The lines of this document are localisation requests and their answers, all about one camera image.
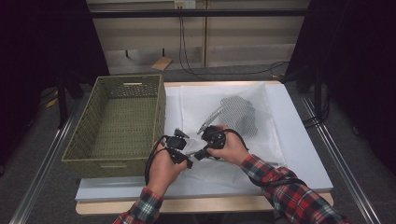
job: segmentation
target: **right hand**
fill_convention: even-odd
[[[229,129],[227,125],[216,125],[217,128],[224,130]],[[226,141],[223,149],[208,148],[207,152],[213,157],[220,157],[229,163],[240,166],[242,162],[250,155],[241,142],[241,139],[234,133],[225,133]]]

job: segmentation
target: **gray floor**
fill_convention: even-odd
[[[268,69],[269,65],[251,66],[231,66],[217,67],[211,69],[195,68],[195,73],[246,73]],[[282,73],[285,67],[275,69],[276,74]],[[159,73],[148,69],[147,73]],[[165,81],[198,81],[200,78],[186,73],[183,70],[166,70],[161,72]],[[271,79],[269,73],[256,75],[202,75],[209,80],[268,80]],[[298,94],[295,90],[295,83],[286,85],[290,97],[294,102],[297,111],[302,119],[307,119],[305,106],[302,97],[312,98],[312,92],[308,94]],[[82,99],[82,103],[87,101],[87,96]],[[68,100],[69,108],[76,103],[75,100]],[[77,116],[82,112],[82,107],[77,110]],[[6,166],[6,174],[0,178],[0,223],[8,223],[16,208],[18,207],[23,194],[28,190],[35,172],[39,168],[42,160],[52,143],[57,132],[59,118],[58,106],[51,108],[40,106],[35,122],[23,137],[14,155],[10,158]],[[331,101],[330,115],[325,121],[333,139],[344,156],[350,170],[361,185],[362,190],[374,206],[382,223],[394,223],[396,220],[396,178],[386,167],[375,157],[365,139],[353,133],[353,124],[338,107],[335,101]],[[71,130],[74,130],[76,123],[73,123]],[[366,223],[366,219],[352,197],[344,179],[340,176],[337,167],[329,154],[328,149],[322,142],[316,128],[307,129],[318,154],[329,173],[334,184],[332,196],[334,207],[343,214],[351,217],[355,223]],[[68,134],[61,145],[61,151],[56,155],[51,166],[46,182],[41,189],[35,206],[27,218],[27,223],[111,223],[116,216],[103,217],[82,217],[75,211],[76,202],[74,197],[78,189],[78,177],[73,174],[64,164],[61,163],[62,153],[66,147]],[[216,223],[216,215],[204,216],[207,223]],[[179,223],[180,216],[172,215],[164,217],[164,223]]]

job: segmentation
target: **hand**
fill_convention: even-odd
[[[227,125],[217,125],[216,127],[224,130]],[[241,163],[250,155],[241,142],[241,139],[234,133],[225,133],[226,141],[223,149],[208,148],[207,152],[213,157],[221,157],[229,163],[240,166]]]
[[[174,164],[168,151],[161,149],[163,145],[159,144],[157,147],[159,152],[154,157],[149,170],[148,189],[162,197],[178,175],[187,168],[187,162]]]

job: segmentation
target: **table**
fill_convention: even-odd
[[[199,85],[249,85],[258,83],[257,81],[243,81],[243,82],[187,82],[187,83],[165,83],[166,88],[178,86],[199,86]],[[330,204],[333,204],[332,195],[329,190],[332,188],[332,183],[323,168],[323,165],[318,158],[318,154],[312,146],[309,137],[304,130],[304,126],[298,118],[298,114],[293,107],[293,104],[287,94],[284,86],[279,82],[265,82],[270,93],[269,101],[273,101],[271,106],[288,106],[292,109],[287,116],[285,114],[274,114],[276,121],[276,130],[278,131],[282,147],[293,148],[304,141],[282,141],[282,139],[290,139],[293,132],[303,132],[303,136],[307,138],[307,142],[311,146],[303,146],[301,150],[288,150],[285,154],[285,160],[291,170],[293,170],[308,186],[312,189],[318,190],[319,194]],[[277,89],[276,94],[271,94],[271,90]],[[308,157],[312,160],[312,166],[301,165],[295,158]],[[103,214],[119,214],[128,210],[134,200],[119,200],[115,202],[78,202],[76,211],[81,215],[103,215]],[[261,195],[245,195],[245,196],[222,196],[222,197],[204,197],[204,198],[184,198],[184,199],[165,199],[162,213],[210,213],[210,212],[252,212],[252,211],[271,211],[273,207]]]

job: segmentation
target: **person's arm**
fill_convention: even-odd
[[[149,182],[142,189],[139,199],[132,205],[131,209],[122,213],[114,221],[114,224],[141,224],[153,223],[160,215],[163,204],[163,195],[169,186],[177,179],[180,172],[187,168],[187,162],[174,164],[166,150],[159,144],[159,151],[149,170]]]
[[[227,139],[223,149],[209,148],[207,151],[214,157],[238,165],[253,180],[269,183],[285,178],[297,178],[296,174],[286,167],[275,169],[255,155],[250,155],[239,137],[226,133]],[[306,185],[289,183],[285,185],[262,188],[265,198],[275,210],[291,223],[351,223],[350,220],[335,211],[323,198]]]

